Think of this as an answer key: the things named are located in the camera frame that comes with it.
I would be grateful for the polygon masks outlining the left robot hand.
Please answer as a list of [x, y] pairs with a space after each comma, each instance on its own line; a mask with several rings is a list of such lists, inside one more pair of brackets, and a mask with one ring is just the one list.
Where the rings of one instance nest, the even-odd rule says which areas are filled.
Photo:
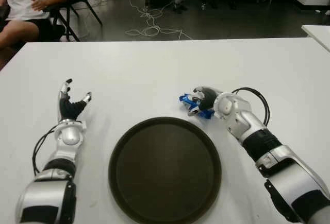
[[69, 85], [72, 81], [72, 78], [66, 80], [62, 84], [58, 93], [57, 119], [59, 123], [65, 119], [77, 120], [78, 116], [92, 99], [92, 93], [88, 92], [82, 100], [78, 102], [71, 102], [71, 97], [69, 95], [71, 88]]

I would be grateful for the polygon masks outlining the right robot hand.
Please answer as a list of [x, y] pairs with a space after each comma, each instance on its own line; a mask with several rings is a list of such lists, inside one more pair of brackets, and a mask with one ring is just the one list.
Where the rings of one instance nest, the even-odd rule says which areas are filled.
[[189, 116], [197, 115], [205, 110], [212, 110], [216, 98], [222, 94], [223, 91], [211, 87], [200, 86], [196, 87], [193, 90], [193, 93], [201, 93], [203, 97], [197, 107], [194, 107], [188, 111]]

